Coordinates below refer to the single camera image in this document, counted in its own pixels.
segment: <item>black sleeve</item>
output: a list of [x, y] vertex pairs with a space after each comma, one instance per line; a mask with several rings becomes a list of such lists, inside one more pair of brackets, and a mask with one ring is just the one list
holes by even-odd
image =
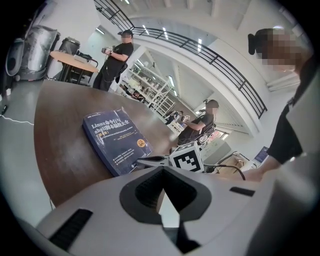
[[209, 125], [210, 123], [212, 123], [212, 117], [209, 116], [208, 114], [205, 114], [205, 115], [200, 119], [200, 121], [207, 126], [207, 125]]
[[124, 54], [130, 57], [133, 51], [134, 51], [134, 47], [132, 43], [125, 43], [121, 49], [121, 54]]
[[271, 146], [267, 150], [267, 153], [282, 165], [290, 158], [302, 153], [298, 138], [287, 120], [288, 112], [289, 105], [286, 105], [276, 125]]

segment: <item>white wire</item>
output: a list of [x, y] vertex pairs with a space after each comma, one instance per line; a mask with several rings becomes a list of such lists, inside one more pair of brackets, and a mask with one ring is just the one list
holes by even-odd
[[10, 121], [12, 121], [12, 122], [21, 123], [21, 124], [23, 124], [23, 123], [27, 123], [27, 124], [29, 124], [29, 125], [34, 126], [34, 124], [33, 124], [33, 123], [30, 123], [30, 122], [28, 122], [28, 121], [18, 121], [18, 120], [13, 120], [13, 119], [11, 119], [11, 118], [9, 118], [9, 117], [5, 117], [5, 116], [4, 116], [4, 115], [2, 115], [2, 114], [0, 114], [0, 117], [3, 117], [4, 119], [6, 119], [6, 120], [10, 120]]

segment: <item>blue book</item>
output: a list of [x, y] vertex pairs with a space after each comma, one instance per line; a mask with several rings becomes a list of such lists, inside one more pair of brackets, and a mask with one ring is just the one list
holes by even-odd
[[82, 126], [95, 151], [115, 177], [130, 173], [138, 158], [152, 152], [150, 143], [123, 109], [89, 114], [84, 117]]

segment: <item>round table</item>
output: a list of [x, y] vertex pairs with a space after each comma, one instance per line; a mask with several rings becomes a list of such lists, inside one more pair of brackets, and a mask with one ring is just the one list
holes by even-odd
[[61, 81], [61, 82], [65, 82], [67, 80], [72, 67], [81, 69], [81, 72], [79, 74], [79, 78], [76, 81], [77, 84], [80, 84], [81, 77], [82, 77], [84, 71], [89, 71], [92, 73], [98, 72], [98, 69], [95, 66], [91, 65], [88, 62], [81, 62], [81, 61], [75, 59], [75, 56], [73, 56], [71, 54], [55, 50], [55, 51], [50, 52], [50, 56], [52, 58], [54, 58], [55, 60], [64, 63], [60, 77], [59, 77], [59, 81]]
[[45, 80], [34, 117], [37, 165], [52, 202], [57, 207], [86, 187], [113, 178], [82, 128], [86, 115], [127, 112], [152, 146], [152, 155], [168, 154], [177, 136], [141, 102], [73, 83]]

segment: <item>railing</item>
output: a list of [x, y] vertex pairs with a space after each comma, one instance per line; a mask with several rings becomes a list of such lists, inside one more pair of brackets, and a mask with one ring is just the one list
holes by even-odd
[[215, 51], [203, 44], [200, 44], [199, 48], [199, 43], [197, 41], [181, 34], [169, 31], [166, 31], [165, 34], [165, 31], [161, 29], [135, 27], [129, 18], [112, 0], [94, 0], [94, 2], [97, 10], [108, 20], [117, 25], [121, 31], [131, 30], [134, 35], [146, 36], [174, 44], [197, 55], [215, 67], [236, 86], [238, 91], [242, 93], [254, 109], [259, 119], [262, 114], [267, 111], [266, 105], [249, 81], [229, 61], [217, 54]]

